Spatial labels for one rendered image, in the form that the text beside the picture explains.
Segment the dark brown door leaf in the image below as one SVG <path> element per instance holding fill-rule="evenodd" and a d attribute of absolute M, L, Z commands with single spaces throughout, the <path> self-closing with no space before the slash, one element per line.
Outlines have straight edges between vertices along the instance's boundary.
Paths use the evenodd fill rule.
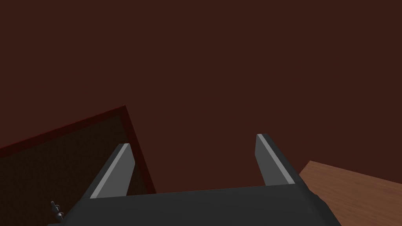
<path fill-rule="evenodd" d="M 53 205 L 73 211 L 118 146 L 143 152 L 126 127 L 114 116 L 0 157 L 0 226 L 60 224 Z"/>

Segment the brown wooden table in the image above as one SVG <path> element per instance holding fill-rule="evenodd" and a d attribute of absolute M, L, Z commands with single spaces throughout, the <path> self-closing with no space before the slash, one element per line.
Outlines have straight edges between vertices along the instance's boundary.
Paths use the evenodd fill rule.
<path fill-rule="evenodd" d="M 300 176 L 342 226 L 402 226 L 402 184 L 313 161 Z"/>

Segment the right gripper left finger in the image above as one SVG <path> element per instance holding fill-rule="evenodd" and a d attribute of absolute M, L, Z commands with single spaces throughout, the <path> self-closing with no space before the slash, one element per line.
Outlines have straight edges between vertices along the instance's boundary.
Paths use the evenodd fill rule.
<path fill-rule="evenodd" d="M 130 144 L 119 144 L 82 198 L 126 196 L 134 167 L 135 159 Z"/>

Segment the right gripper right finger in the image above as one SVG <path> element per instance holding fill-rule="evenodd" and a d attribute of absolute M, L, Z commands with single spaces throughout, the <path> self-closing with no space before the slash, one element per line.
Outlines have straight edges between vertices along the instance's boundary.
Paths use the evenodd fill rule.
<path fill-rule="evenodd" d="M 267 134 L 256 135 L 254 154 L 266 186 L 302 182 L 298 172 Z"/>

